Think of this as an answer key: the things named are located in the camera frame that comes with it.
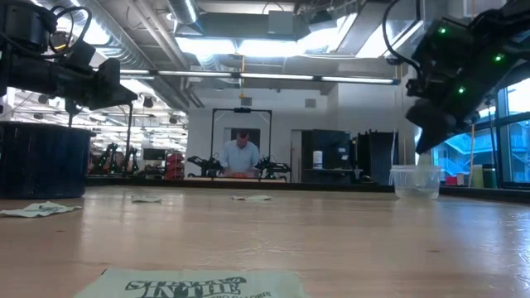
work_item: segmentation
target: white paper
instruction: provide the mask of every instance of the white paper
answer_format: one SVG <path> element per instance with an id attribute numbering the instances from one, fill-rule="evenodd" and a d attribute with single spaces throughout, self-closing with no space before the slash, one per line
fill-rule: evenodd
<path id="1" fill-rule="evenodd" d="M 37 216 L 45 217 L 52 214 L 61 214 L 82 208 L 83 207 L 81 206 L 66 207 L 61 204 L 45 202 L 31 204 L 24 209 L 2 210 L 0 211 L 0 214 L 4 214 L 7 216 L 34 218 Z"/>
<path id="2" fill-rule="evenodd" d="M 157 198 L 147 198 L 147 197 L 135 197 L 132 198 L 133 203 L 161 203 L 162 199 Z"/>
<path id="3" fill-rule="evenodd" d="M 234 195 L 232 199 L 235 200 L 269 200 L 272 199 L 272 196 L 269 195 L 251 195 L 251 196 L 237 196 Z"/>
<path id="4" fill-rule="evenodd" d="M 74 298 L 307 298 L 293 272 L 108 269 Z"/>

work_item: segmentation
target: clear plastic container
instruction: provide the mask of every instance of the clear plastic container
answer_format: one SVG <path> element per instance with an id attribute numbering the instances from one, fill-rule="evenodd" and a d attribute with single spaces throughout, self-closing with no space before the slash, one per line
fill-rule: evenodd
<path id="1" fill-rule="evenodd" d="M 393 166 L 396 195 L 400 199 L 436 199 L 440 194 L 439 166 Z"/>

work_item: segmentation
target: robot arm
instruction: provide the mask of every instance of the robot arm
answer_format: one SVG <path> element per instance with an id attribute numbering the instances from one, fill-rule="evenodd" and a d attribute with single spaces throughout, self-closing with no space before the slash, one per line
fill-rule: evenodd
<path id="1" fill-rule="evenodd" d="M 412 55 L 417 79 L 407 83 L 407 95 L 420 98 L 406 115 L 422 128 L 417 153 L 474 123 L 487 95 L 530 76 L 529 29 L 528 1 L 483 12 L 468 26 L 445 18 L 431 24 Z"/>
<path id="2" fill-rule="evenodd" d="M 76 10 L 85 10 L 89 16 L 79 39 L 70 45 L 69 35 L 54 45 L 57 20 Z M 14 87 L 62 97 L 70 105 L 91 110 L 130 104 L 136 99 L 137 95 L 119 82 L 118 60 L 106 60 L 98 71 L 89 66 L 95 49 L 83 41 L 83 36 L 90 20 L 91 12 L 85 7 L 54 7 L 48 11 L 22 1 L 2 0 L 0 96 L 6 94 L 7 87 Z M 44 55 L 48 50 L 55 54 Z"/>

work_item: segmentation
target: black cylinder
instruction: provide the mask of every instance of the black cylinder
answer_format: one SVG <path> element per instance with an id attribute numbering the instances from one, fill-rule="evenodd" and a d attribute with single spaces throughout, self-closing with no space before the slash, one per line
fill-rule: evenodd
<path id="1" fill-rule="evenodd" d="M 0 122 L 0 199 L 65 199 L 84 194 L 92 132 Z"/>

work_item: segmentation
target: black trash can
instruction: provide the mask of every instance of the black trash can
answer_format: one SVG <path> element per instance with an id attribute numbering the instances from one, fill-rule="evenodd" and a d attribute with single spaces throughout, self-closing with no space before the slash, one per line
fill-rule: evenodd
<path id="1" fill-rule="evenodd" d="M 0 199 L 66 199 L 84 194 L 92 132 L 0 122 Z"/>

